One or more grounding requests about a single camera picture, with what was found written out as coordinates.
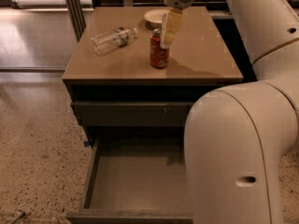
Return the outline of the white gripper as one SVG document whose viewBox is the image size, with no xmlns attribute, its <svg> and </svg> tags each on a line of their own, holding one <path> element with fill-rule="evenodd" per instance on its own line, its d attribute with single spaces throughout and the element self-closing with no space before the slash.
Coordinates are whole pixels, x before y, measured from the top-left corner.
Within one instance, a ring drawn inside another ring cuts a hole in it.
<svg viewBox="0 0 299 224">
<path fill-rule="evenodd" d="M 161 48 L 169 49 L 183 20 L 182 9 L 192 5 L 194 0 L 164 0 L 168 7 L 174 7 L 162 16 Z"/>
</svg>

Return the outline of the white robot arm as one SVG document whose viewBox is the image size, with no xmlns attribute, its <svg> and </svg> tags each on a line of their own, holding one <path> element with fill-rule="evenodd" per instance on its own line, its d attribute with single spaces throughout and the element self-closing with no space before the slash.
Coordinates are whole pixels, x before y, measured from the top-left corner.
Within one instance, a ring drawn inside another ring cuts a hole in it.
<svg viewBox="0 0 299 224">
<path fill-rule="evenodd" d="M 211 91 L 184 131 L 192 224 L 285 224 L 281 157 L 298 141 L 299 17 L 286 0 L 226 0 L 255 81 Z"/>
</svg>

